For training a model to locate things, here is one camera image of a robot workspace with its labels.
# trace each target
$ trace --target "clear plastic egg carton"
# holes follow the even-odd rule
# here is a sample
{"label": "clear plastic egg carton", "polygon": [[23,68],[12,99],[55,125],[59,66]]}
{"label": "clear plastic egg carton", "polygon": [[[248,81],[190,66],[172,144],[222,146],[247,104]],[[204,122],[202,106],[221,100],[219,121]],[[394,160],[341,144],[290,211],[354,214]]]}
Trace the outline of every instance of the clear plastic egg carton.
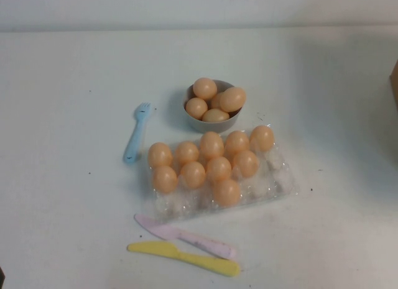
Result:
{"label": "clear plastic egg carton", "polygon": [[[249,137],[252,130],[243,132]],[[227,136],[228,134],[221,135],[224,144]],[[192,142],[197,145],[197,147],[200,146],[200,139]],[[178,144],[179,143],[169,145],[173,156],[175,155],[175,149]],[[213,199],[213,185],[207,178],[203,186],[197,189],[188,188],[183,176],[179,175],[181,166],[178,164],[175,157],[171,167],[178,176],[176,190],[169,194],[156,191],[152,185],[153,169],[146,163],[149,184],[151,186],[150,190],[153,192],[153,195],[150,197],[152,214],[160,221],[186,219],[224,209],[270,201],[291,193],[297,193],[297,185],[291,174],[289,165],[286,163],[282,152],[276,144],[267,152],[258,150],[253,152],[259,159],[259,169],[252,177],[243,178],[237,167],[232,169],[231,179],[239,184],[241,198],[237,204],[230,207],[221,207]],[[231,160],[228,155],[224,154],[223,156]],[[206,168],[206,160],[202,155],[199,156],[197,161]]]}

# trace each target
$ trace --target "fork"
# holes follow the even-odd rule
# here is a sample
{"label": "fork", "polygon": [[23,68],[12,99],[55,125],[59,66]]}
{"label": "fork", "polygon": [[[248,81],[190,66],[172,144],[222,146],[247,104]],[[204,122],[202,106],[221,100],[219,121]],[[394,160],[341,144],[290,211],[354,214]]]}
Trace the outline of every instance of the fork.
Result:
{"label": "fork", "polygon": [[145,124],[151,112],[150,103],[142,103],[134,111],[137,124],[132,132],[130,141],[124,152],[123,160],[126,163],[134,163],[137,160],[138,151],[141,147],[141,140],[144,134]]}

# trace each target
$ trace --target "gray bowl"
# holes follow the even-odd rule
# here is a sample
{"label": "gray bowl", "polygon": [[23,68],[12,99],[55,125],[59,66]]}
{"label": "gray bowl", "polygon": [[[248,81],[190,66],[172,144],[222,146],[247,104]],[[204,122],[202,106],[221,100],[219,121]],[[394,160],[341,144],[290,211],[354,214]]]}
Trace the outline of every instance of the gray bowl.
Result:
{"label": "gray bowl", "polygon": [[[230,87],[233,87],[232,84],[229,84],[224,81],[220,80],[214,80],[217,85],[217,93],[224,92]],[[191,99],[194,98],[195,94],[193,93],[193,85],[191,85],[188,89],[187,92],[185,93],[185,97],[183,100],[182,107],[184,108],[185,115],[187,117],[188,123],[190,126],[192,126],[194,129],[200,132],[224,132],[227,129],[231,128],[236,120],[238,119],[239,113],[241,112],[242,108],[235,111],[231,112],[229,114],[229,119],[221,122],[204,122],[198,119],[193,118],[191,115],[189,115],[186,110],[185,106],[187,105],[187,102]]]}

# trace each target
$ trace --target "yellow plastic knife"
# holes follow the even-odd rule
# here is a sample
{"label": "yellow plastic knife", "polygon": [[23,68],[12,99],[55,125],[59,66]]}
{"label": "yellow plastic knife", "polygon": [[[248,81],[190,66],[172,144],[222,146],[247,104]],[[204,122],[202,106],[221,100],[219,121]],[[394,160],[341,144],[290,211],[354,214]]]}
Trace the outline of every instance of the yellow plastic knife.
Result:
{"label": "yellow plastic knife", "polygon": [[179,251],[175,245],[167,241],[145,241],[129,244],[127,250],[130,252],[152,254],[184,261],[229,277],[239,275],[241,272],[239,264],[236,262],[183,253]]}

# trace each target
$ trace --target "knife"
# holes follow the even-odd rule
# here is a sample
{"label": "knife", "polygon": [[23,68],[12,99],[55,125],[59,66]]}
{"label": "knife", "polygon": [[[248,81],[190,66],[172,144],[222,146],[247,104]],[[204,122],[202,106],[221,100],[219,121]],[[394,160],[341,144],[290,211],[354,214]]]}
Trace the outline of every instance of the knife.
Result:
{"label": "knife", "polygon": [[166,241],[178,238],[221,258],[232,259],[236,256],[235,249],[224,242],[207,239],[198,234],[161,224],[141,214],[136,214],[134,219],[148,232]]}
{"label": "knife", "polygon": [[213,272],[233,277],[239,275],[241,269],[239,264],[230,260],[200,256],[194,254],[183,253],[177,249],[171,242],[165,241],[145,241],[135,244],[129,244],[127,250],[130,252],[139,252],[172,258],[184,261]]}

